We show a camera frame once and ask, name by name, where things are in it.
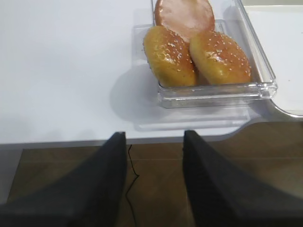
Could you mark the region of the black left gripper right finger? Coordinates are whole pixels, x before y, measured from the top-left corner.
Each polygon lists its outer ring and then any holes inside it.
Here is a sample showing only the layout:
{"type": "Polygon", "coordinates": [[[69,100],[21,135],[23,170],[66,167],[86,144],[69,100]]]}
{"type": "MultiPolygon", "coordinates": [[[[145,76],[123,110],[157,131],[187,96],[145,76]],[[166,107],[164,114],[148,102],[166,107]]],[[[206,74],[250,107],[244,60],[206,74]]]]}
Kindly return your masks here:
{"type": "Polygon", "coordinates": [[[183,175],[197,227],[301,227],[303,200],[243,171],[195,131],[183,138],[183,175]]]}

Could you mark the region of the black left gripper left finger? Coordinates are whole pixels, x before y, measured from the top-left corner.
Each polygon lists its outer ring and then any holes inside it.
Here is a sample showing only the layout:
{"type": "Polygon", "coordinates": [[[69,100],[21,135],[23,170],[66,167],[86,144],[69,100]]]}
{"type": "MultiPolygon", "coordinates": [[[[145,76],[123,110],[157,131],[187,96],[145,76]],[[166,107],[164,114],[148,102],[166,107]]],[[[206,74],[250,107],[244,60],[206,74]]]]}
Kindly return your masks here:
{"type": "Polygon", "coordinates": [[[0,207],[2,227],[113,227],[126,179],[125,133],[56,182],[0,207]]]}

